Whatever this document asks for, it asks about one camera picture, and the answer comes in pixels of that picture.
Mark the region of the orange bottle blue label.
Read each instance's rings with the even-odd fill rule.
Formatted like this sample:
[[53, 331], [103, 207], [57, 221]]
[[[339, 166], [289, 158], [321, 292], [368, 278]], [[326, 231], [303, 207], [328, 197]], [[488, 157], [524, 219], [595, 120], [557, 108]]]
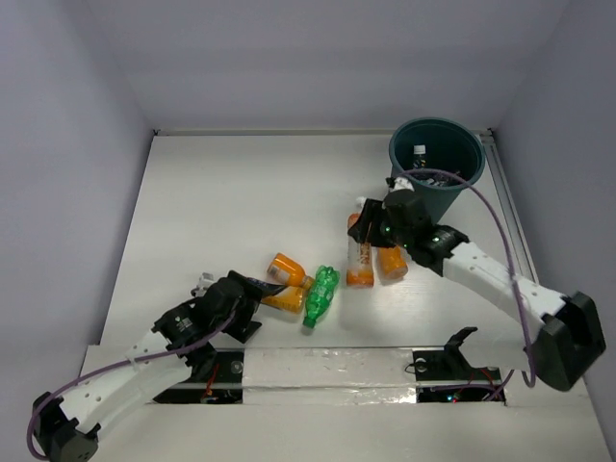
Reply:
[[278, 310], [299, 314], [303, 308], [304, 295], [303, 289], [288, 286], [288, 289], [280, 295], [265, 297], [261, 303]]

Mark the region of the tall orange bottle white cap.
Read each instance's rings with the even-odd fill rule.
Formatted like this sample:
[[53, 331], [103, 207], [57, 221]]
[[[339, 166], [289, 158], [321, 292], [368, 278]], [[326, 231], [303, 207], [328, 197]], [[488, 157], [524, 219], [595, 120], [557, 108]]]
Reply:
[[371, 288], [374, 284], [372, 248], [348, 238], [346, 285], [352, 288]]

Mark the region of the clear Pepsi bottle black cap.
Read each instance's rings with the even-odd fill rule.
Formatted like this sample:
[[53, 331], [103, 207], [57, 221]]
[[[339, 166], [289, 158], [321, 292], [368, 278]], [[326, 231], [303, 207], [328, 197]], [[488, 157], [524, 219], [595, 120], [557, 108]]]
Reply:
[[452, 178], [449, 172], [445, 174], [443, 170], [419, 173], [417, 178], [427, 185], [437, 188], [447, 188], [459, 185], [459, 182]]

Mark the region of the clear Pocari bottle white cap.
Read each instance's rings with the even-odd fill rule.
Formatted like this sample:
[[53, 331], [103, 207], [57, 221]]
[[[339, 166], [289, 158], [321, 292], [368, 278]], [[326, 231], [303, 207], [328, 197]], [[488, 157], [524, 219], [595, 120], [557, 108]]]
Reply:
[[413, 169], [426, 168], [426, 146], [418, 144], [413, 146]]

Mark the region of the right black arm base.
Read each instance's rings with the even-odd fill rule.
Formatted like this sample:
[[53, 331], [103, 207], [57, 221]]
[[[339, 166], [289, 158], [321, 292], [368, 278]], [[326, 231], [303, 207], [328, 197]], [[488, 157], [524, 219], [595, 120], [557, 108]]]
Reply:
[[460, 350], [476, 331], [476, 327], [464, 327], [441, 347], [413, 351], [404, 371], [416, 379], [418, 403], [481, 402], [499, 388], [498, 368], [472, 367]]

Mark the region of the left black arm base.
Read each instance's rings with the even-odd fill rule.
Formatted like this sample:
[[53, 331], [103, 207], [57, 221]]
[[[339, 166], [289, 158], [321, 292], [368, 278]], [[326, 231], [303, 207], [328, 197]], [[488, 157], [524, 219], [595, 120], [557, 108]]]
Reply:
[[243, 402], [244, 351], [219, 351], [205, 378], [194, 377], [153, 398], [157, 404], [241, 404]]

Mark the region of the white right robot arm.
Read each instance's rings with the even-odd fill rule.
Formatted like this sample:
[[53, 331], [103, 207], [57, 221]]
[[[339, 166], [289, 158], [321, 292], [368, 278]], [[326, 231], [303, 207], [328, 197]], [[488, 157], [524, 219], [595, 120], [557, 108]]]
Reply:
[[571, 390], [606, 344], [595, 301], [564, 295], [516, 274], [454, 227], [432, 221], [423, 200], [408, 189], [368, 198], [347, 230], [358, 244], [405, 250], [417, 265], [460, 284], [510, 318], [523, 331], [530, 374], [554, 390]]

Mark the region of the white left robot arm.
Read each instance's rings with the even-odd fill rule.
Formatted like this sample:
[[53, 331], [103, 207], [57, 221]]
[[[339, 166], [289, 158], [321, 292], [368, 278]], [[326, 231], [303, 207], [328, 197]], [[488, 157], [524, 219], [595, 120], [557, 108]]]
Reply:
[[33, 403], [30, 453], [40, 461], [88, 461], [122, 419], [170, 387], [208, 380], [216, 366], [211, 341], [223, 333], [245, 343], [264, 291], [235, 271], [164, 312], [121, 360], [83, 374]]

